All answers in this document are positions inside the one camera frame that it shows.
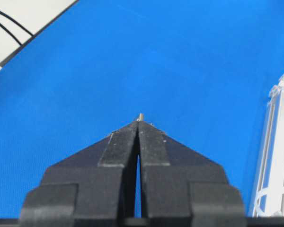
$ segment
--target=white plastic structure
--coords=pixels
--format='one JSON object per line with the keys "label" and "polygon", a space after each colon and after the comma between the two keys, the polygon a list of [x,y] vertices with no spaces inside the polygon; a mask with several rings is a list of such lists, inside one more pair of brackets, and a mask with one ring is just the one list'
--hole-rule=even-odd
{"label": "white plastic structure", "polygon": [[249,215],[284,217],[284,75],[270,90]]}

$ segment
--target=black wire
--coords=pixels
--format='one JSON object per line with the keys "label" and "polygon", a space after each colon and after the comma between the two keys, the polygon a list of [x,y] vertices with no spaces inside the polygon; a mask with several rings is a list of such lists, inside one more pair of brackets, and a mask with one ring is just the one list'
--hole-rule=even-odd
{"label": "black wire", "polygon": [[0,27],[6,31],[11,37],[13,37],[13,39],[21,46],[22,43],[3,25],[0,23]]}
{"label": "black wire", "polygon": [[26,31],[27,33],[29,33],[31,36],[33,36],[33,34],[28,31],[25,27],[23,27],[20,23],[18,23],[15,19],[11,18],[9,15],[3,13],[2,11],[0,11],[0,14],[4,17],[6,17],[7,19],[9,19],[10,21],[14,22],[16,25],[18,25],[20,28],[22,28],[24,31]]}

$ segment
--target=white surface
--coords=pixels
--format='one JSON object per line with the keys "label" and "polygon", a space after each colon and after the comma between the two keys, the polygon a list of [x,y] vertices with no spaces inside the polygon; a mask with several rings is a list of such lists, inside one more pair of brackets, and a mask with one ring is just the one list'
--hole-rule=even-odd
{"label": "white surface", "polygon": [[[0,10],[35,34],[74,0],[0,0]],[[0,15],[0,22],[24,43],[30,35]],[[0,28],[0,62],[19,45]]]}
{"label": "white surface", "polygon": [[258,171],[250,210],[253,216],[284,216],[284,75],[279,85],[272,88],[270,97],[258,166],[262,171]]}

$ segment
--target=blue table surface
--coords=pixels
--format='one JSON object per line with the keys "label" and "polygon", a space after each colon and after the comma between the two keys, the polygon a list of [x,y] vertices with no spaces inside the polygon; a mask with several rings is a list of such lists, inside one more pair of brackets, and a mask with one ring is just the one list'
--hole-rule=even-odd
{"label": "blue table surface", "polygon": [[138,113],[223,165],[248,207],[283,73],[284,0],[79,1],[0,71],[0,218]]}

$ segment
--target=blue surface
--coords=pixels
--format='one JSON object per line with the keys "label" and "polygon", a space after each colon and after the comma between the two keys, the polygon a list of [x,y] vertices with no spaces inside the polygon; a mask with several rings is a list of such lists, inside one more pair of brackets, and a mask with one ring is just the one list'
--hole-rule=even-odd
{"label": "blue surface", "polygon": [[81,0],[0,72],[0,218],[138,113],[222,164],[248,207],[284,0]]}
{"label": "blue surface", "polygon": [[134,204],[134,216],[136,218],[142,217],[141,210],[141,174],[140,174],[140,156],[138,155],[137,162],[137,178],[136,178],[136,196],[135,196],[135,204]]}

